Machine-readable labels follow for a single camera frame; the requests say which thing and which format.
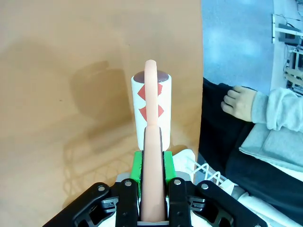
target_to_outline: human hand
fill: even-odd
[[[256,93],[256,91],[249,88],[235,86],[233,90],[229,90],[227,95],[224,96],[221,108],[224,112],[236,118],[251,122],[252,103]]]

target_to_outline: red diamond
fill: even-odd
[[[158,96],[162,93],[162,84],[158,83]],[[145,100],[145,85],[142,86],[142,88],[138,91],[138,95]]]
[[[143,107],[142,109],[139,109],[140,113],[142,114],[142,117],[147,121],[146,117],[146,106]],[[162,109],[161,106],[158,105],[158,117],[160,117],[163,114],[164,110]]]
[[[163,85],[158,83],[158,96],[162,93],[162,87]],[[138,95],[145,100],[145,85],[142,86],[142,88],[138,91]],[[146,117],[146,106],[143,107],[142,109],[139,109],[142,117],[147,121]],[[158,117],[160,117],[163,114],[164,110],[162,109],[161,106],[158,105]]]

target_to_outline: cable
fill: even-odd
[[[286,23],[288,23],[287,19],[290,19],[290,20],[296,20],[296,21],[302,21],[303,20],[299,20],[299,19],[293,19],[293,18],[290,18],[290,17],[285,17],[283,14],[274,14],[275,16],[279,16],[279,17],[283,17],[286,21]]]
[[[290,25],[291,27],[294,27],[292,24],[287,23],[286,25]]]
[[[285,44],[285,46],[284,46],[284,61],[285,61],[285,60],[288,60],[289,57],[290,57],[290,55],[291,55],[291,53],[289,53],[288,45]]]
[[[301,14],[299,13],[299,4],[298,4],[298,3],[297,3],[297,12],[298,12],[299,16],[300,16],[301,18],[303,18],[303,17],[301,16]]]

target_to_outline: brown table surface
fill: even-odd
[[[130,170],[130,79],[148,59],[172,76],[171,150],[197,153],[200,0],[0,3],[0,226],[42,226]]]

